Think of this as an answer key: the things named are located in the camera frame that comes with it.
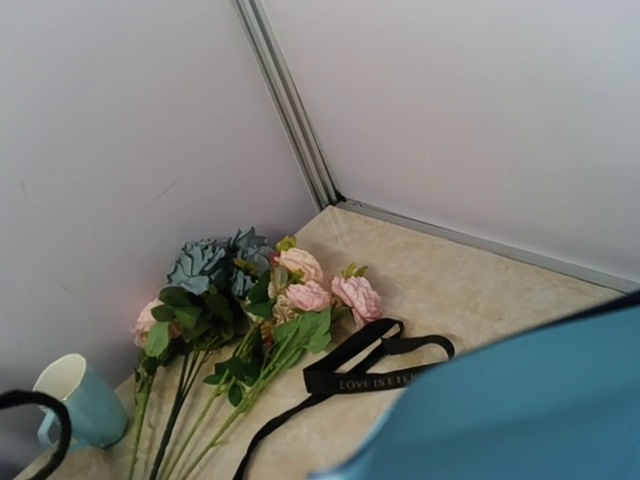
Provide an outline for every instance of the black ribbon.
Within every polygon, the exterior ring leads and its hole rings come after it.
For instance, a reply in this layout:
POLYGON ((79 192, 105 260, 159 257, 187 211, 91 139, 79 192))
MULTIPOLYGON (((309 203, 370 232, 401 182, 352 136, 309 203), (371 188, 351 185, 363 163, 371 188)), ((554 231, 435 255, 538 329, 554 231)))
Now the black ribbon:
POLYGON ((453 343, 441 335, 401 338, 404 324, 399 320, 383 318, 365 325, 351 335, 328 355, 303 370, 307 391, 311 393, 306 400, 268 421, 253 437, 233 480, 243 480, 249 468, 254 451, 260 442, 284 425, 294 415, 318 405, 335 394, 361 393, 402 388, 411 383, 420 372, 439 363, 405 368, 388 373, 366 373, 371 367, 387 355, 401 355, 424 345, 439 345, 449 359, 455 355, 453 343), (346 373, 336 370, 355 358, 374 343, 380 342, 357 365, 346 373))
POLYGON ((0 410, 21 405, 41 405, 50 408, 60 422, 60 440, 47 464, 30 480, 44 480, 48 478, 63 462, 71 442, 71 419, 67 407, 55 398, 40 392, 12 390, 0 395, 0 410))

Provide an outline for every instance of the beige marble floor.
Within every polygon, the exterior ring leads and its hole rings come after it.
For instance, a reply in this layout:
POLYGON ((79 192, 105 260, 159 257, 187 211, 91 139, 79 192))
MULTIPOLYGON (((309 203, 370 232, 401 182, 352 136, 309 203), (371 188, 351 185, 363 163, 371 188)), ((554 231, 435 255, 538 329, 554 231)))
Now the beige marble floor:
MULTIPOLYGON (((451 243, 374 219, 329 208, 299 233, 299 246, 337 273, 351 261, 369 265, 369 278, 384 300, 385 313, 405 320, 408 334, 440 333, 468 351, 498 338, 552 320, 618 295, 582 281, 521 264, 491 253, 451 243)), ((442 355, 425 348, 385 360, 378 371, 432 362, 442 355)), ((313 358, 303 362, 310 363, 313 358)), ((157 441, 164 426, 176 372, 158 379, 157 395, 144 431, 142 452, 157 441)), ((132 381, 119 389, 132 410, 132 381)), ((177 428, 184 434, 206 399, 206 387, 185 408, 177 428)), ((334 397, 295 418, 262 445, 250 479, 301 480, 310 471, 333 466, 350 455, 375 419, 400 391, 334 397)), ((306 394, 300 368, 279 378, 250 414, 237 424, 228 443, 208 457, 194 478, 231 479, 253 434, 267 420, 297 404, 306 394)), ((226 416, 228 407, 217 410, 226 416)), ((207 431, 214 431, 215 420, 207 431)), ((111 480, 126 477, 130 437, 107 451, 70 454, 54 479, 111 480)), ((198 443, 206 442, 206 434, 198 443)), ((18 479, 26 479, 45 457, 18 479)), ((149 461, 141 465, 148 471, 149 461)), ((139 478, 145 478, 143 469, 139 478)))

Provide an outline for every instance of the artificial flower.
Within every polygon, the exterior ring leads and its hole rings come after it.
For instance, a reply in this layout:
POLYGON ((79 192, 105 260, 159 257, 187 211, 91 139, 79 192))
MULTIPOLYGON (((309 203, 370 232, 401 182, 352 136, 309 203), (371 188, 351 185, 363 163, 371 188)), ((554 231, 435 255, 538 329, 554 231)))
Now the artificial flower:
POLYGON ((349 307, 358 327, 377 320, 382 315, 380 295, 364 277, 334 277, 331 290, 349 307))
POLYGON ((302 281, 322 282, 322 267, 306 250, 300 248, 290 248, 280 253, 278 263, 291 273, 302 272, 302 281))
POLYGON ((331 306, 331 294, 313 280, 290 285, 285 295, 293 307, 305 312, 321 312, 331 306))

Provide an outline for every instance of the pink peony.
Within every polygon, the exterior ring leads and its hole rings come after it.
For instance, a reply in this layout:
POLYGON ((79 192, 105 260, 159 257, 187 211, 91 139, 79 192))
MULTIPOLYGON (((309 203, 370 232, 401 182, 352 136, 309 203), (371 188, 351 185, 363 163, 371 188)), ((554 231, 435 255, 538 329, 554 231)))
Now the pink peony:
POLYGON ((305 283, 310 280, 322 282, 322 268, 318 260, 306 250, 299 248, 285 250, 280 253, 278 263, 290 272, 302 272, 302 281, 305 283))
POLYGON ((331 305, 331 294, 313 280, 289 286, 285 295, 294 308, 305 312, 321 312, 331 305))
POLYGON ((377 320, 382 315, 380 295, 364 277, 334 277, 331 290, 353 311, 358 327, 377 320))
MULTIPOLYGON (((151 310, 160 305, 164 305, 164 303, 157 298, 151 300, 147 306, 142 309, 136 323, 130 328, 131 333, 135 335, 133 343, 135 343, 137 347, 144 348, 145 343, 147 343, 149 330, 156 324, 156 319, 153 318, 151 310)), ((176 338, 180 336, 180 331, 175 325, 171 324, 169 325, 169 335, 171 338, 176 338)))

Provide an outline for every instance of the mug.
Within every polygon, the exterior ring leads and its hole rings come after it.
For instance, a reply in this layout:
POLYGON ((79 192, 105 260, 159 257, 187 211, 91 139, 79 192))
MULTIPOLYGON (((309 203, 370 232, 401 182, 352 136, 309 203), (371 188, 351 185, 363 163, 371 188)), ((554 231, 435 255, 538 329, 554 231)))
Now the mug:
MULTIPOLYGON (((69 451, 88 446, 106 448, 125 434, 127 414, 120 399, 80 354, 65 355, 45 368, 33 390, 51 395, 67 407, 73 438, 69 451)), ((56 422, 56 415, 45 410, 38 428, 42 446, 55 445, 49 431, 56 422)))

